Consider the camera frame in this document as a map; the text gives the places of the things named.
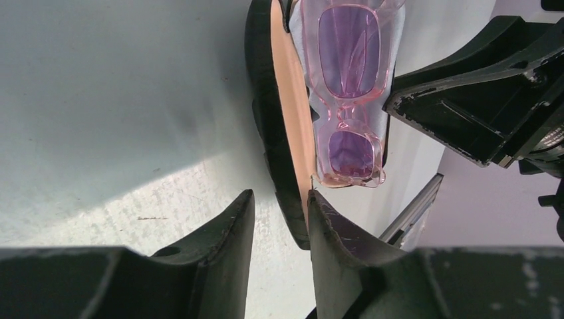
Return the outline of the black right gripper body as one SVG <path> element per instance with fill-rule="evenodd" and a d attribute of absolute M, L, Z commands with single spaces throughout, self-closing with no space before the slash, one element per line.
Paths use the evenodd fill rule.
<path fill-rule="evenodd" d="M 563 239 L 563 93 L 542 100 L 503 152 L 511 163 L 518 162 L 520 174 L 546 173 L 559 180 L 556 192 L 538 197 L 538 203 L 555 210 L 557 234 Z"/>

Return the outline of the black glasses case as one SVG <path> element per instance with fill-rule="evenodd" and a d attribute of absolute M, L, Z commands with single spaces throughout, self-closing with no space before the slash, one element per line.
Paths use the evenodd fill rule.
<path fill-rule="evenodd" d="M 386 174 L 403 1 L 252 1 L 245 62 L 253 116 L 293 240 L 310 247 L 308 194 L 375 188 Z"/>

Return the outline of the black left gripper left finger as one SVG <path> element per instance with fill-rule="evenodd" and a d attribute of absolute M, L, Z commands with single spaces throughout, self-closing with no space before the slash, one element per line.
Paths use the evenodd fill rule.
<path fill-rule="evenodd" d="M 247 189 L 189 235 L 126 247 L 1 250 L 2 318 L 243 318 L 255 223 Z"/>

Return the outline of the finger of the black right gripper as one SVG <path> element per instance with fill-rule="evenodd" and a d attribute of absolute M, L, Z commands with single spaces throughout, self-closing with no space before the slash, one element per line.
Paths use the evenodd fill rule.
<path fill-rule="evenodd" d="M 454 54 L 397 76 L 384 111 L 485 167 L 540 102 L 563 93 L 563 22 L 494 17 Z"/>

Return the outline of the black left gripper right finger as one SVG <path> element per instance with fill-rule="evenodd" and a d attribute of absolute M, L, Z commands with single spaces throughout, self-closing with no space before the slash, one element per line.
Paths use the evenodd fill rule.
<path fill-rule="evenodd" d="M 311 318 L 562 318 L 563 249 L 419 248 L 374 237 L 310 191 Z"/>

